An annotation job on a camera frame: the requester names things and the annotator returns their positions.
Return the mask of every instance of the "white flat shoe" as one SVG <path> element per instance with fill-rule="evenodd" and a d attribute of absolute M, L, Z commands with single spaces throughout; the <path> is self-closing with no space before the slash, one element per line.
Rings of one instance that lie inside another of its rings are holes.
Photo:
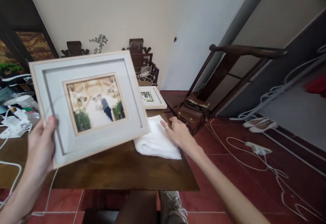
<path fill-rule="evenodd" d="M 268 121 L 265 123 L 261 123 L 255 126 L 252 126 L 249 128 L 249 130 L 253 133 L 262 133 L 268 129 L 272 129 L 272 128 L 277 128 L 278 125 L 275 121 Z"/>
<path fill-rule="evenodd" d="M 252 120 L 249 120 L 247 122 L 244 122 L 242 124 L 243 127 L 246 127 L 246 128 L 249 128 L 249 127 L 252 127 L 254 125 L 258 125 L 258 124 L 261 124 L 261 123 L 265 123 L 269 121 L 269 118 L 257 118 L 257 119 L 252 119 Z"/>

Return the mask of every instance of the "red fabric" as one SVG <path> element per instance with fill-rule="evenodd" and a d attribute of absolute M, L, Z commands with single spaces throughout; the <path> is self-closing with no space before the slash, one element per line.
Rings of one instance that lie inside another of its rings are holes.
<path fill-rule="evenodd" d="M 306 92 L 323 94 L 324 97 L 326 94 L 326 76 L 304 85 L 303 88 Z"/>

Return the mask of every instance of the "picture frame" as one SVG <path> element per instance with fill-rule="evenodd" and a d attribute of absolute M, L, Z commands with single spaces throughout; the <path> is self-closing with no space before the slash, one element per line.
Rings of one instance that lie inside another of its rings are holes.
<path fill-rule="evenodd" d="M 44 125 L 57 119 L 55 169 L 150 132 L 129 51 L 29 66 Z"/>
<path fill-rule="evenodd" d="M 166 109 L 167 104 L 156 86 L 141 86 L 140 95 L 145 109 Z"/>

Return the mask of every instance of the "shoe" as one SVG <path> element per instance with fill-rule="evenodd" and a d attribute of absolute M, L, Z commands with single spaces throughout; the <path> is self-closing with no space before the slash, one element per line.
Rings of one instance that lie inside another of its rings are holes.
<path fill-rule="evenodd" d="M 159 191 L 159 196 L 161 202 L 161 224 L 168 224 L 169 219 L 176 219 L 175 223 L 188 224 L 186 217 L 188 213 L 181 205 L 178 191 Z"/>
<path fill-rule="evenodd" d="M 255 126 L 252 126 L 249 128 L 249 130 L 253 133 L 262 133 L 268 129 L 272 129 L 272 128 L 277 128 L 278 125 L 276 124 L 275 121 L 268 121 L 265 123 L 261 123 Z"/>
<path fill-rule="evenodd" d="M 249 127 L 252 127 L 254 125 L 258 125 L 258 124 L 261 124 L 261 123 L 265 123 L 269 121 L 269 118 L 257 118 L 257 119 L 252 119 L 252 120 L 249 120 L 247 122 L 244 122 L 242 124 L 243 127 L 246 127 L 246 128 L 249 128 Z"/>

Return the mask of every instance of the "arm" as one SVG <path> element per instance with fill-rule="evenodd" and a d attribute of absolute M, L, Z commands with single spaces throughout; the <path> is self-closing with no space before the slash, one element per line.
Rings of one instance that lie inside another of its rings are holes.
<path fill-rule="evenodd" d="M 210 161 L 189 133 L 187 126 L 176 117 L 172 117 L 170 120 L 172 121 L 172 129 L 166 122 L 161 121 L 166 133 L 171 141 L 199 166 L 221 198 L 231 219 L 238 224 L 269 224 L 264 215 Z"/>
<path fill-rule="evenodd" d="M 55 118 L 49 117 L 45 127 L 40 121 L 30 134 L 28 156 L 23 175 L 7 204 L 0 211 L 0 223 L 16 224 L 33 210 L 46 177 L 53 169 L 54 143 L 52 133 L 55 126 Z"/>

